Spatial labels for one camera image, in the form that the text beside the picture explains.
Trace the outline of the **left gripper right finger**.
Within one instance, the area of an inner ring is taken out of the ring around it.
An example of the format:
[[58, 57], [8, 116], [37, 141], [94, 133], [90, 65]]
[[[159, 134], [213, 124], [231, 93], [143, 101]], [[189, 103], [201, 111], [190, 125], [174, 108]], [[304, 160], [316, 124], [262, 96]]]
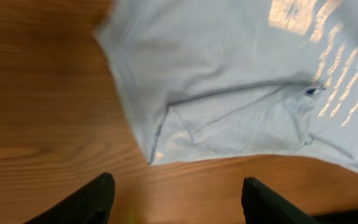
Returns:
[[255, 177], [244, 179], [241, 204], [247, 224], [320, 224]]

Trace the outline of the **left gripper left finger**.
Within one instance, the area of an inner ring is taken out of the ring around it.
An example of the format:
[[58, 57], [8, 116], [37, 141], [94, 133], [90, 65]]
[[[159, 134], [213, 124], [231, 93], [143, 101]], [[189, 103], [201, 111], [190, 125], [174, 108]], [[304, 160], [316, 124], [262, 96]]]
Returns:
[[25, 224], [108, 224], [115, 181], [104, 172]]

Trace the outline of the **light blue printed t-shirt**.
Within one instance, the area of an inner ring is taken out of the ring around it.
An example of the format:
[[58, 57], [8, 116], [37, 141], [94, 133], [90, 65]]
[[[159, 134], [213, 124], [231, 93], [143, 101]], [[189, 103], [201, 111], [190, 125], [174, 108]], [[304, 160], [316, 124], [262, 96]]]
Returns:
[[151, 165], [267, 154], [358, 172], [358, 1], [113, 1], [98, 42]]

